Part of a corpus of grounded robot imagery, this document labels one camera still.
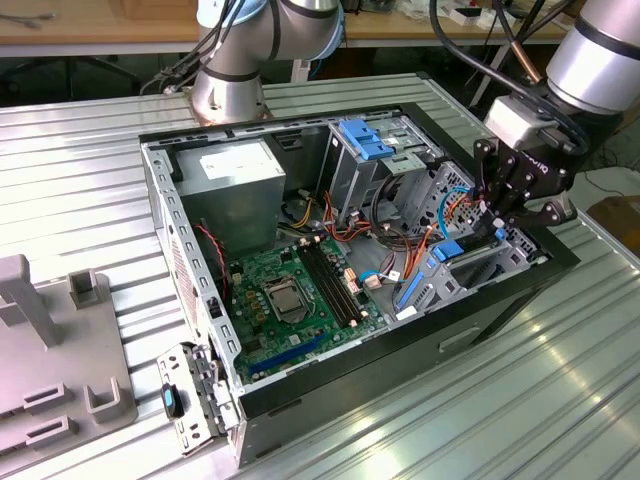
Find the expansion slot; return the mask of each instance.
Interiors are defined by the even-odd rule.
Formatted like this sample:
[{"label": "expansion slot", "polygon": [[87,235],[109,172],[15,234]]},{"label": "expansion slot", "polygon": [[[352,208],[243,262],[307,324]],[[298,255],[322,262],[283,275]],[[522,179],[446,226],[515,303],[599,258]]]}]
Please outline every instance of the expansion slot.
[{"label": "expansion slot", "polygon": [[331,308],[340,328],[348,327],[352,321],[360,320],[360,311],[350,293],[336,277],[332,265],[317,243],[298,248],[298,256],[318,287],[322,297]]},{"label": "expansion slot", "polygon": [[270,368],[278,367],[293,358],[299,357],[300,355],[310,353],[314,351],[318,344],[325,338],[326,335],[320,335],[310,342],[298,345],[297,347],[287,350],[286,352],[279,353],[278,355],[267,358],[266,360],[263,360],[261,362],[254,363],[249,367],[249,373],[254,374],[264,372],[266,370],[269,370]]}]

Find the green circuit board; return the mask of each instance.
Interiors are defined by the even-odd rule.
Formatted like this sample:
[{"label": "green circuit board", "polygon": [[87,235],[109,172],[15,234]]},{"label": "green circuit board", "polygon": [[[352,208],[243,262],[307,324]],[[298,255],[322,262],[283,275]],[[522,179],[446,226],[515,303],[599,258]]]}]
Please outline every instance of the green circuit board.
[{"label": "green circuit board", "polygon": [[[335,241],[323,240],[319,248],[331,258],[332,274],[346,285],[342,271],[348,264]],[[244,257],[230,265],[231,272],[236,274],[232,275],[233,300],[229,316],[242,345],[235,366],[245,383],[258,381],[386,326],[382,314],[364,292],[356,296],[347,293],[360,315],[357,322],[351,325],[343,322],[341,326],[330,302],[323,297],[313,275],[303,265],[299,252],[292,245]],[[284,289],[274,293],[274,285]],[[290,323],[290,318],[283,320],[283,315],[276,314],[274,307],[277,307],[276,300],[283,308],[295,305],[296,298],[285,296],[291,297],[294,291],[300,293],[305,310],[299,308],[299,317],[295,323]],[[286,361],[281,360],[283,356],[287,357]]]}]

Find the ram slot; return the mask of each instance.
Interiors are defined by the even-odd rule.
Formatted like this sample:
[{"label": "ram slot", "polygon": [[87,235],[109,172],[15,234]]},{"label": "ram slot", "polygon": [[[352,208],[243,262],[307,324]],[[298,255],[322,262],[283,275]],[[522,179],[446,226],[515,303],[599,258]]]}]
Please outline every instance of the ram slot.
[{"label": "ram slot", "polygon": [[358,321],[360,311],[353,303],[346,287],[336,277],[322,250],[312,245],[298,249],[298,256],[331,308],[340,328],[348,327],[352,320]]}]

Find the side panel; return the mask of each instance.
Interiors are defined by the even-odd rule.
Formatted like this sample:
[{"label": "side panel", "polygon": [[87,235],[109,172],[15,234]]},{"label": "side panel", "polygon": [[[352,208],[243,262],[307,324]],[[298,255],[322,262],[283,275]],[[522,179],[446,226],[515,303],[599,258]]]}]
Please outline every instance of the side panel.
[{"label": "side panel", "polygon": [[[249,420],[242,447],[238,448],[240,465],[335,420],[466,350],[490,325],[503,325],[512,318],[512,305],[519,310],[530,298],[531,292],[513,295]],[[428,322],[429,317],[419,321]]]}]

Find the blue latch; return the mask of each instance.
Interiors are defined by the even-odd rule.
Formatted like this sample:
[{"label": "blue latch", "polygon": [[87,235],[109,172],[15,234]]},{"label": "blue latch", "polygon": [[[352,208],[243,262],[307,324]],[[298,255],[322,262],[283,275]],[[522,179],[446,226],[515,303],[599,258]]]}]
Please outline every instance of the blue latch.
[{"label": "blue latch", "polygon": [[369,128],[364,120],[340,122],[340,130],[365,160],[389,157],[395,153],[393,148],[380,141],[376,131]]},{"label": "blue latch", "polygon": [[441,262],[446,262],[450,258],[457,257],[458,255],[461,255],[463,253],[464,250],[462,250],[462,247],[460,247],[460,245],[458,245],[458,242],[456,242],[455,240],[443,242],[433,249],[433,254]]},{"label": "blue latch", "polygon": [[164,391],[164,405],[167,408],[171,408],[173,406],[173,392],[171,390]]}]

